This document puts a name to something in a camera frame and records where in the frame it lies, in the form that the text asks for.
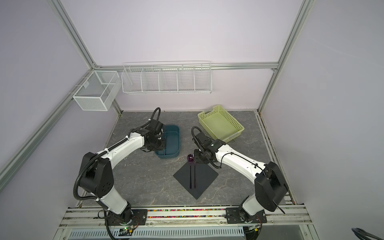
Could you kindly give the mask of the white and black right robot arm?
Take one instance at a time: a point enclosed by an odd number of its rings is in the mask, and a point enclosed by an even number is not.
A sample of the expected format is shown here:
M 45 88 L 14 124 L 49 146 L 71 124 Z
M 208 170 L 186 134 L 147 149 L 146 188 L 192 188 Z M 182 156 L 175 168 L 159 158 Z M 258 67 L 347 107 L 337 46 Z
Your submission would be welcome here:
M 215 169 L 227 165 L 254 183 L 255 193 L 242 201 L 232 216 L 234 220 L 251 223 L 257 219 L 261 222 L 259 213 L 280 208 L 279 203 L 288 193 L 289 186 L 277 164 L 251 159 L 224 141 L 208 137 L 199 127 L 192 127 L 191 134 L 197 146 L 193 154 L 197 163 L 210 164 Z

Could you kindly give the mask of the purple metallic spoon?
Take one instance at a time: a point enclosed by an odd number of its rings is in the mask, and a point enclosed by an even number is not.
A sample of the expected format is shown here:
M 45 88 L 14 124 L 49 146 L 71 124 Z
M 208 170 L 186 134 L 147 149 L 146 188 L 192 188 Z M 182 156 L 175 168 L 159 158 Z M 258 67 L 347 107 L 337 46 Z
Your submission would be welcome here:
M 189 166 L 190 166 L 190 189 L 192 189 L 192 166 L 194 165 L 194 155 L 189 154 L 187 156 L 187 161 L 188 161 Z

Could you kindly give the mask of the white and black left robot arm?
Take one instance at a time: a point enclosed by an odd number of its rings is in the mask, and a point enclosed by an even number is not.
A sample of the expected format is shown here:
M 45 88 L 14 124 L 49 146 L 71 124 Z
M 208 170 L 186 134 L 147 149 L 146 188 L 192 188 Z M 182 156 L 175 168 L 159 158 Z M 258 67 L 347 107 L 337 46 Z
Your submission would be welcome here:
M 166 147 L 160 115 L 161 108 L 157 107 L 147 123 L 131 129 L 116 144 L 98 153 L 85 154 L 74 183 L 74 198 L 78 201 L 94 200 L 106 214 L 117 218 L 119 224 L 130 224 L 133 218 L 132 207 L 117 191 L 113 169 L 138 149 L 148 153 Z

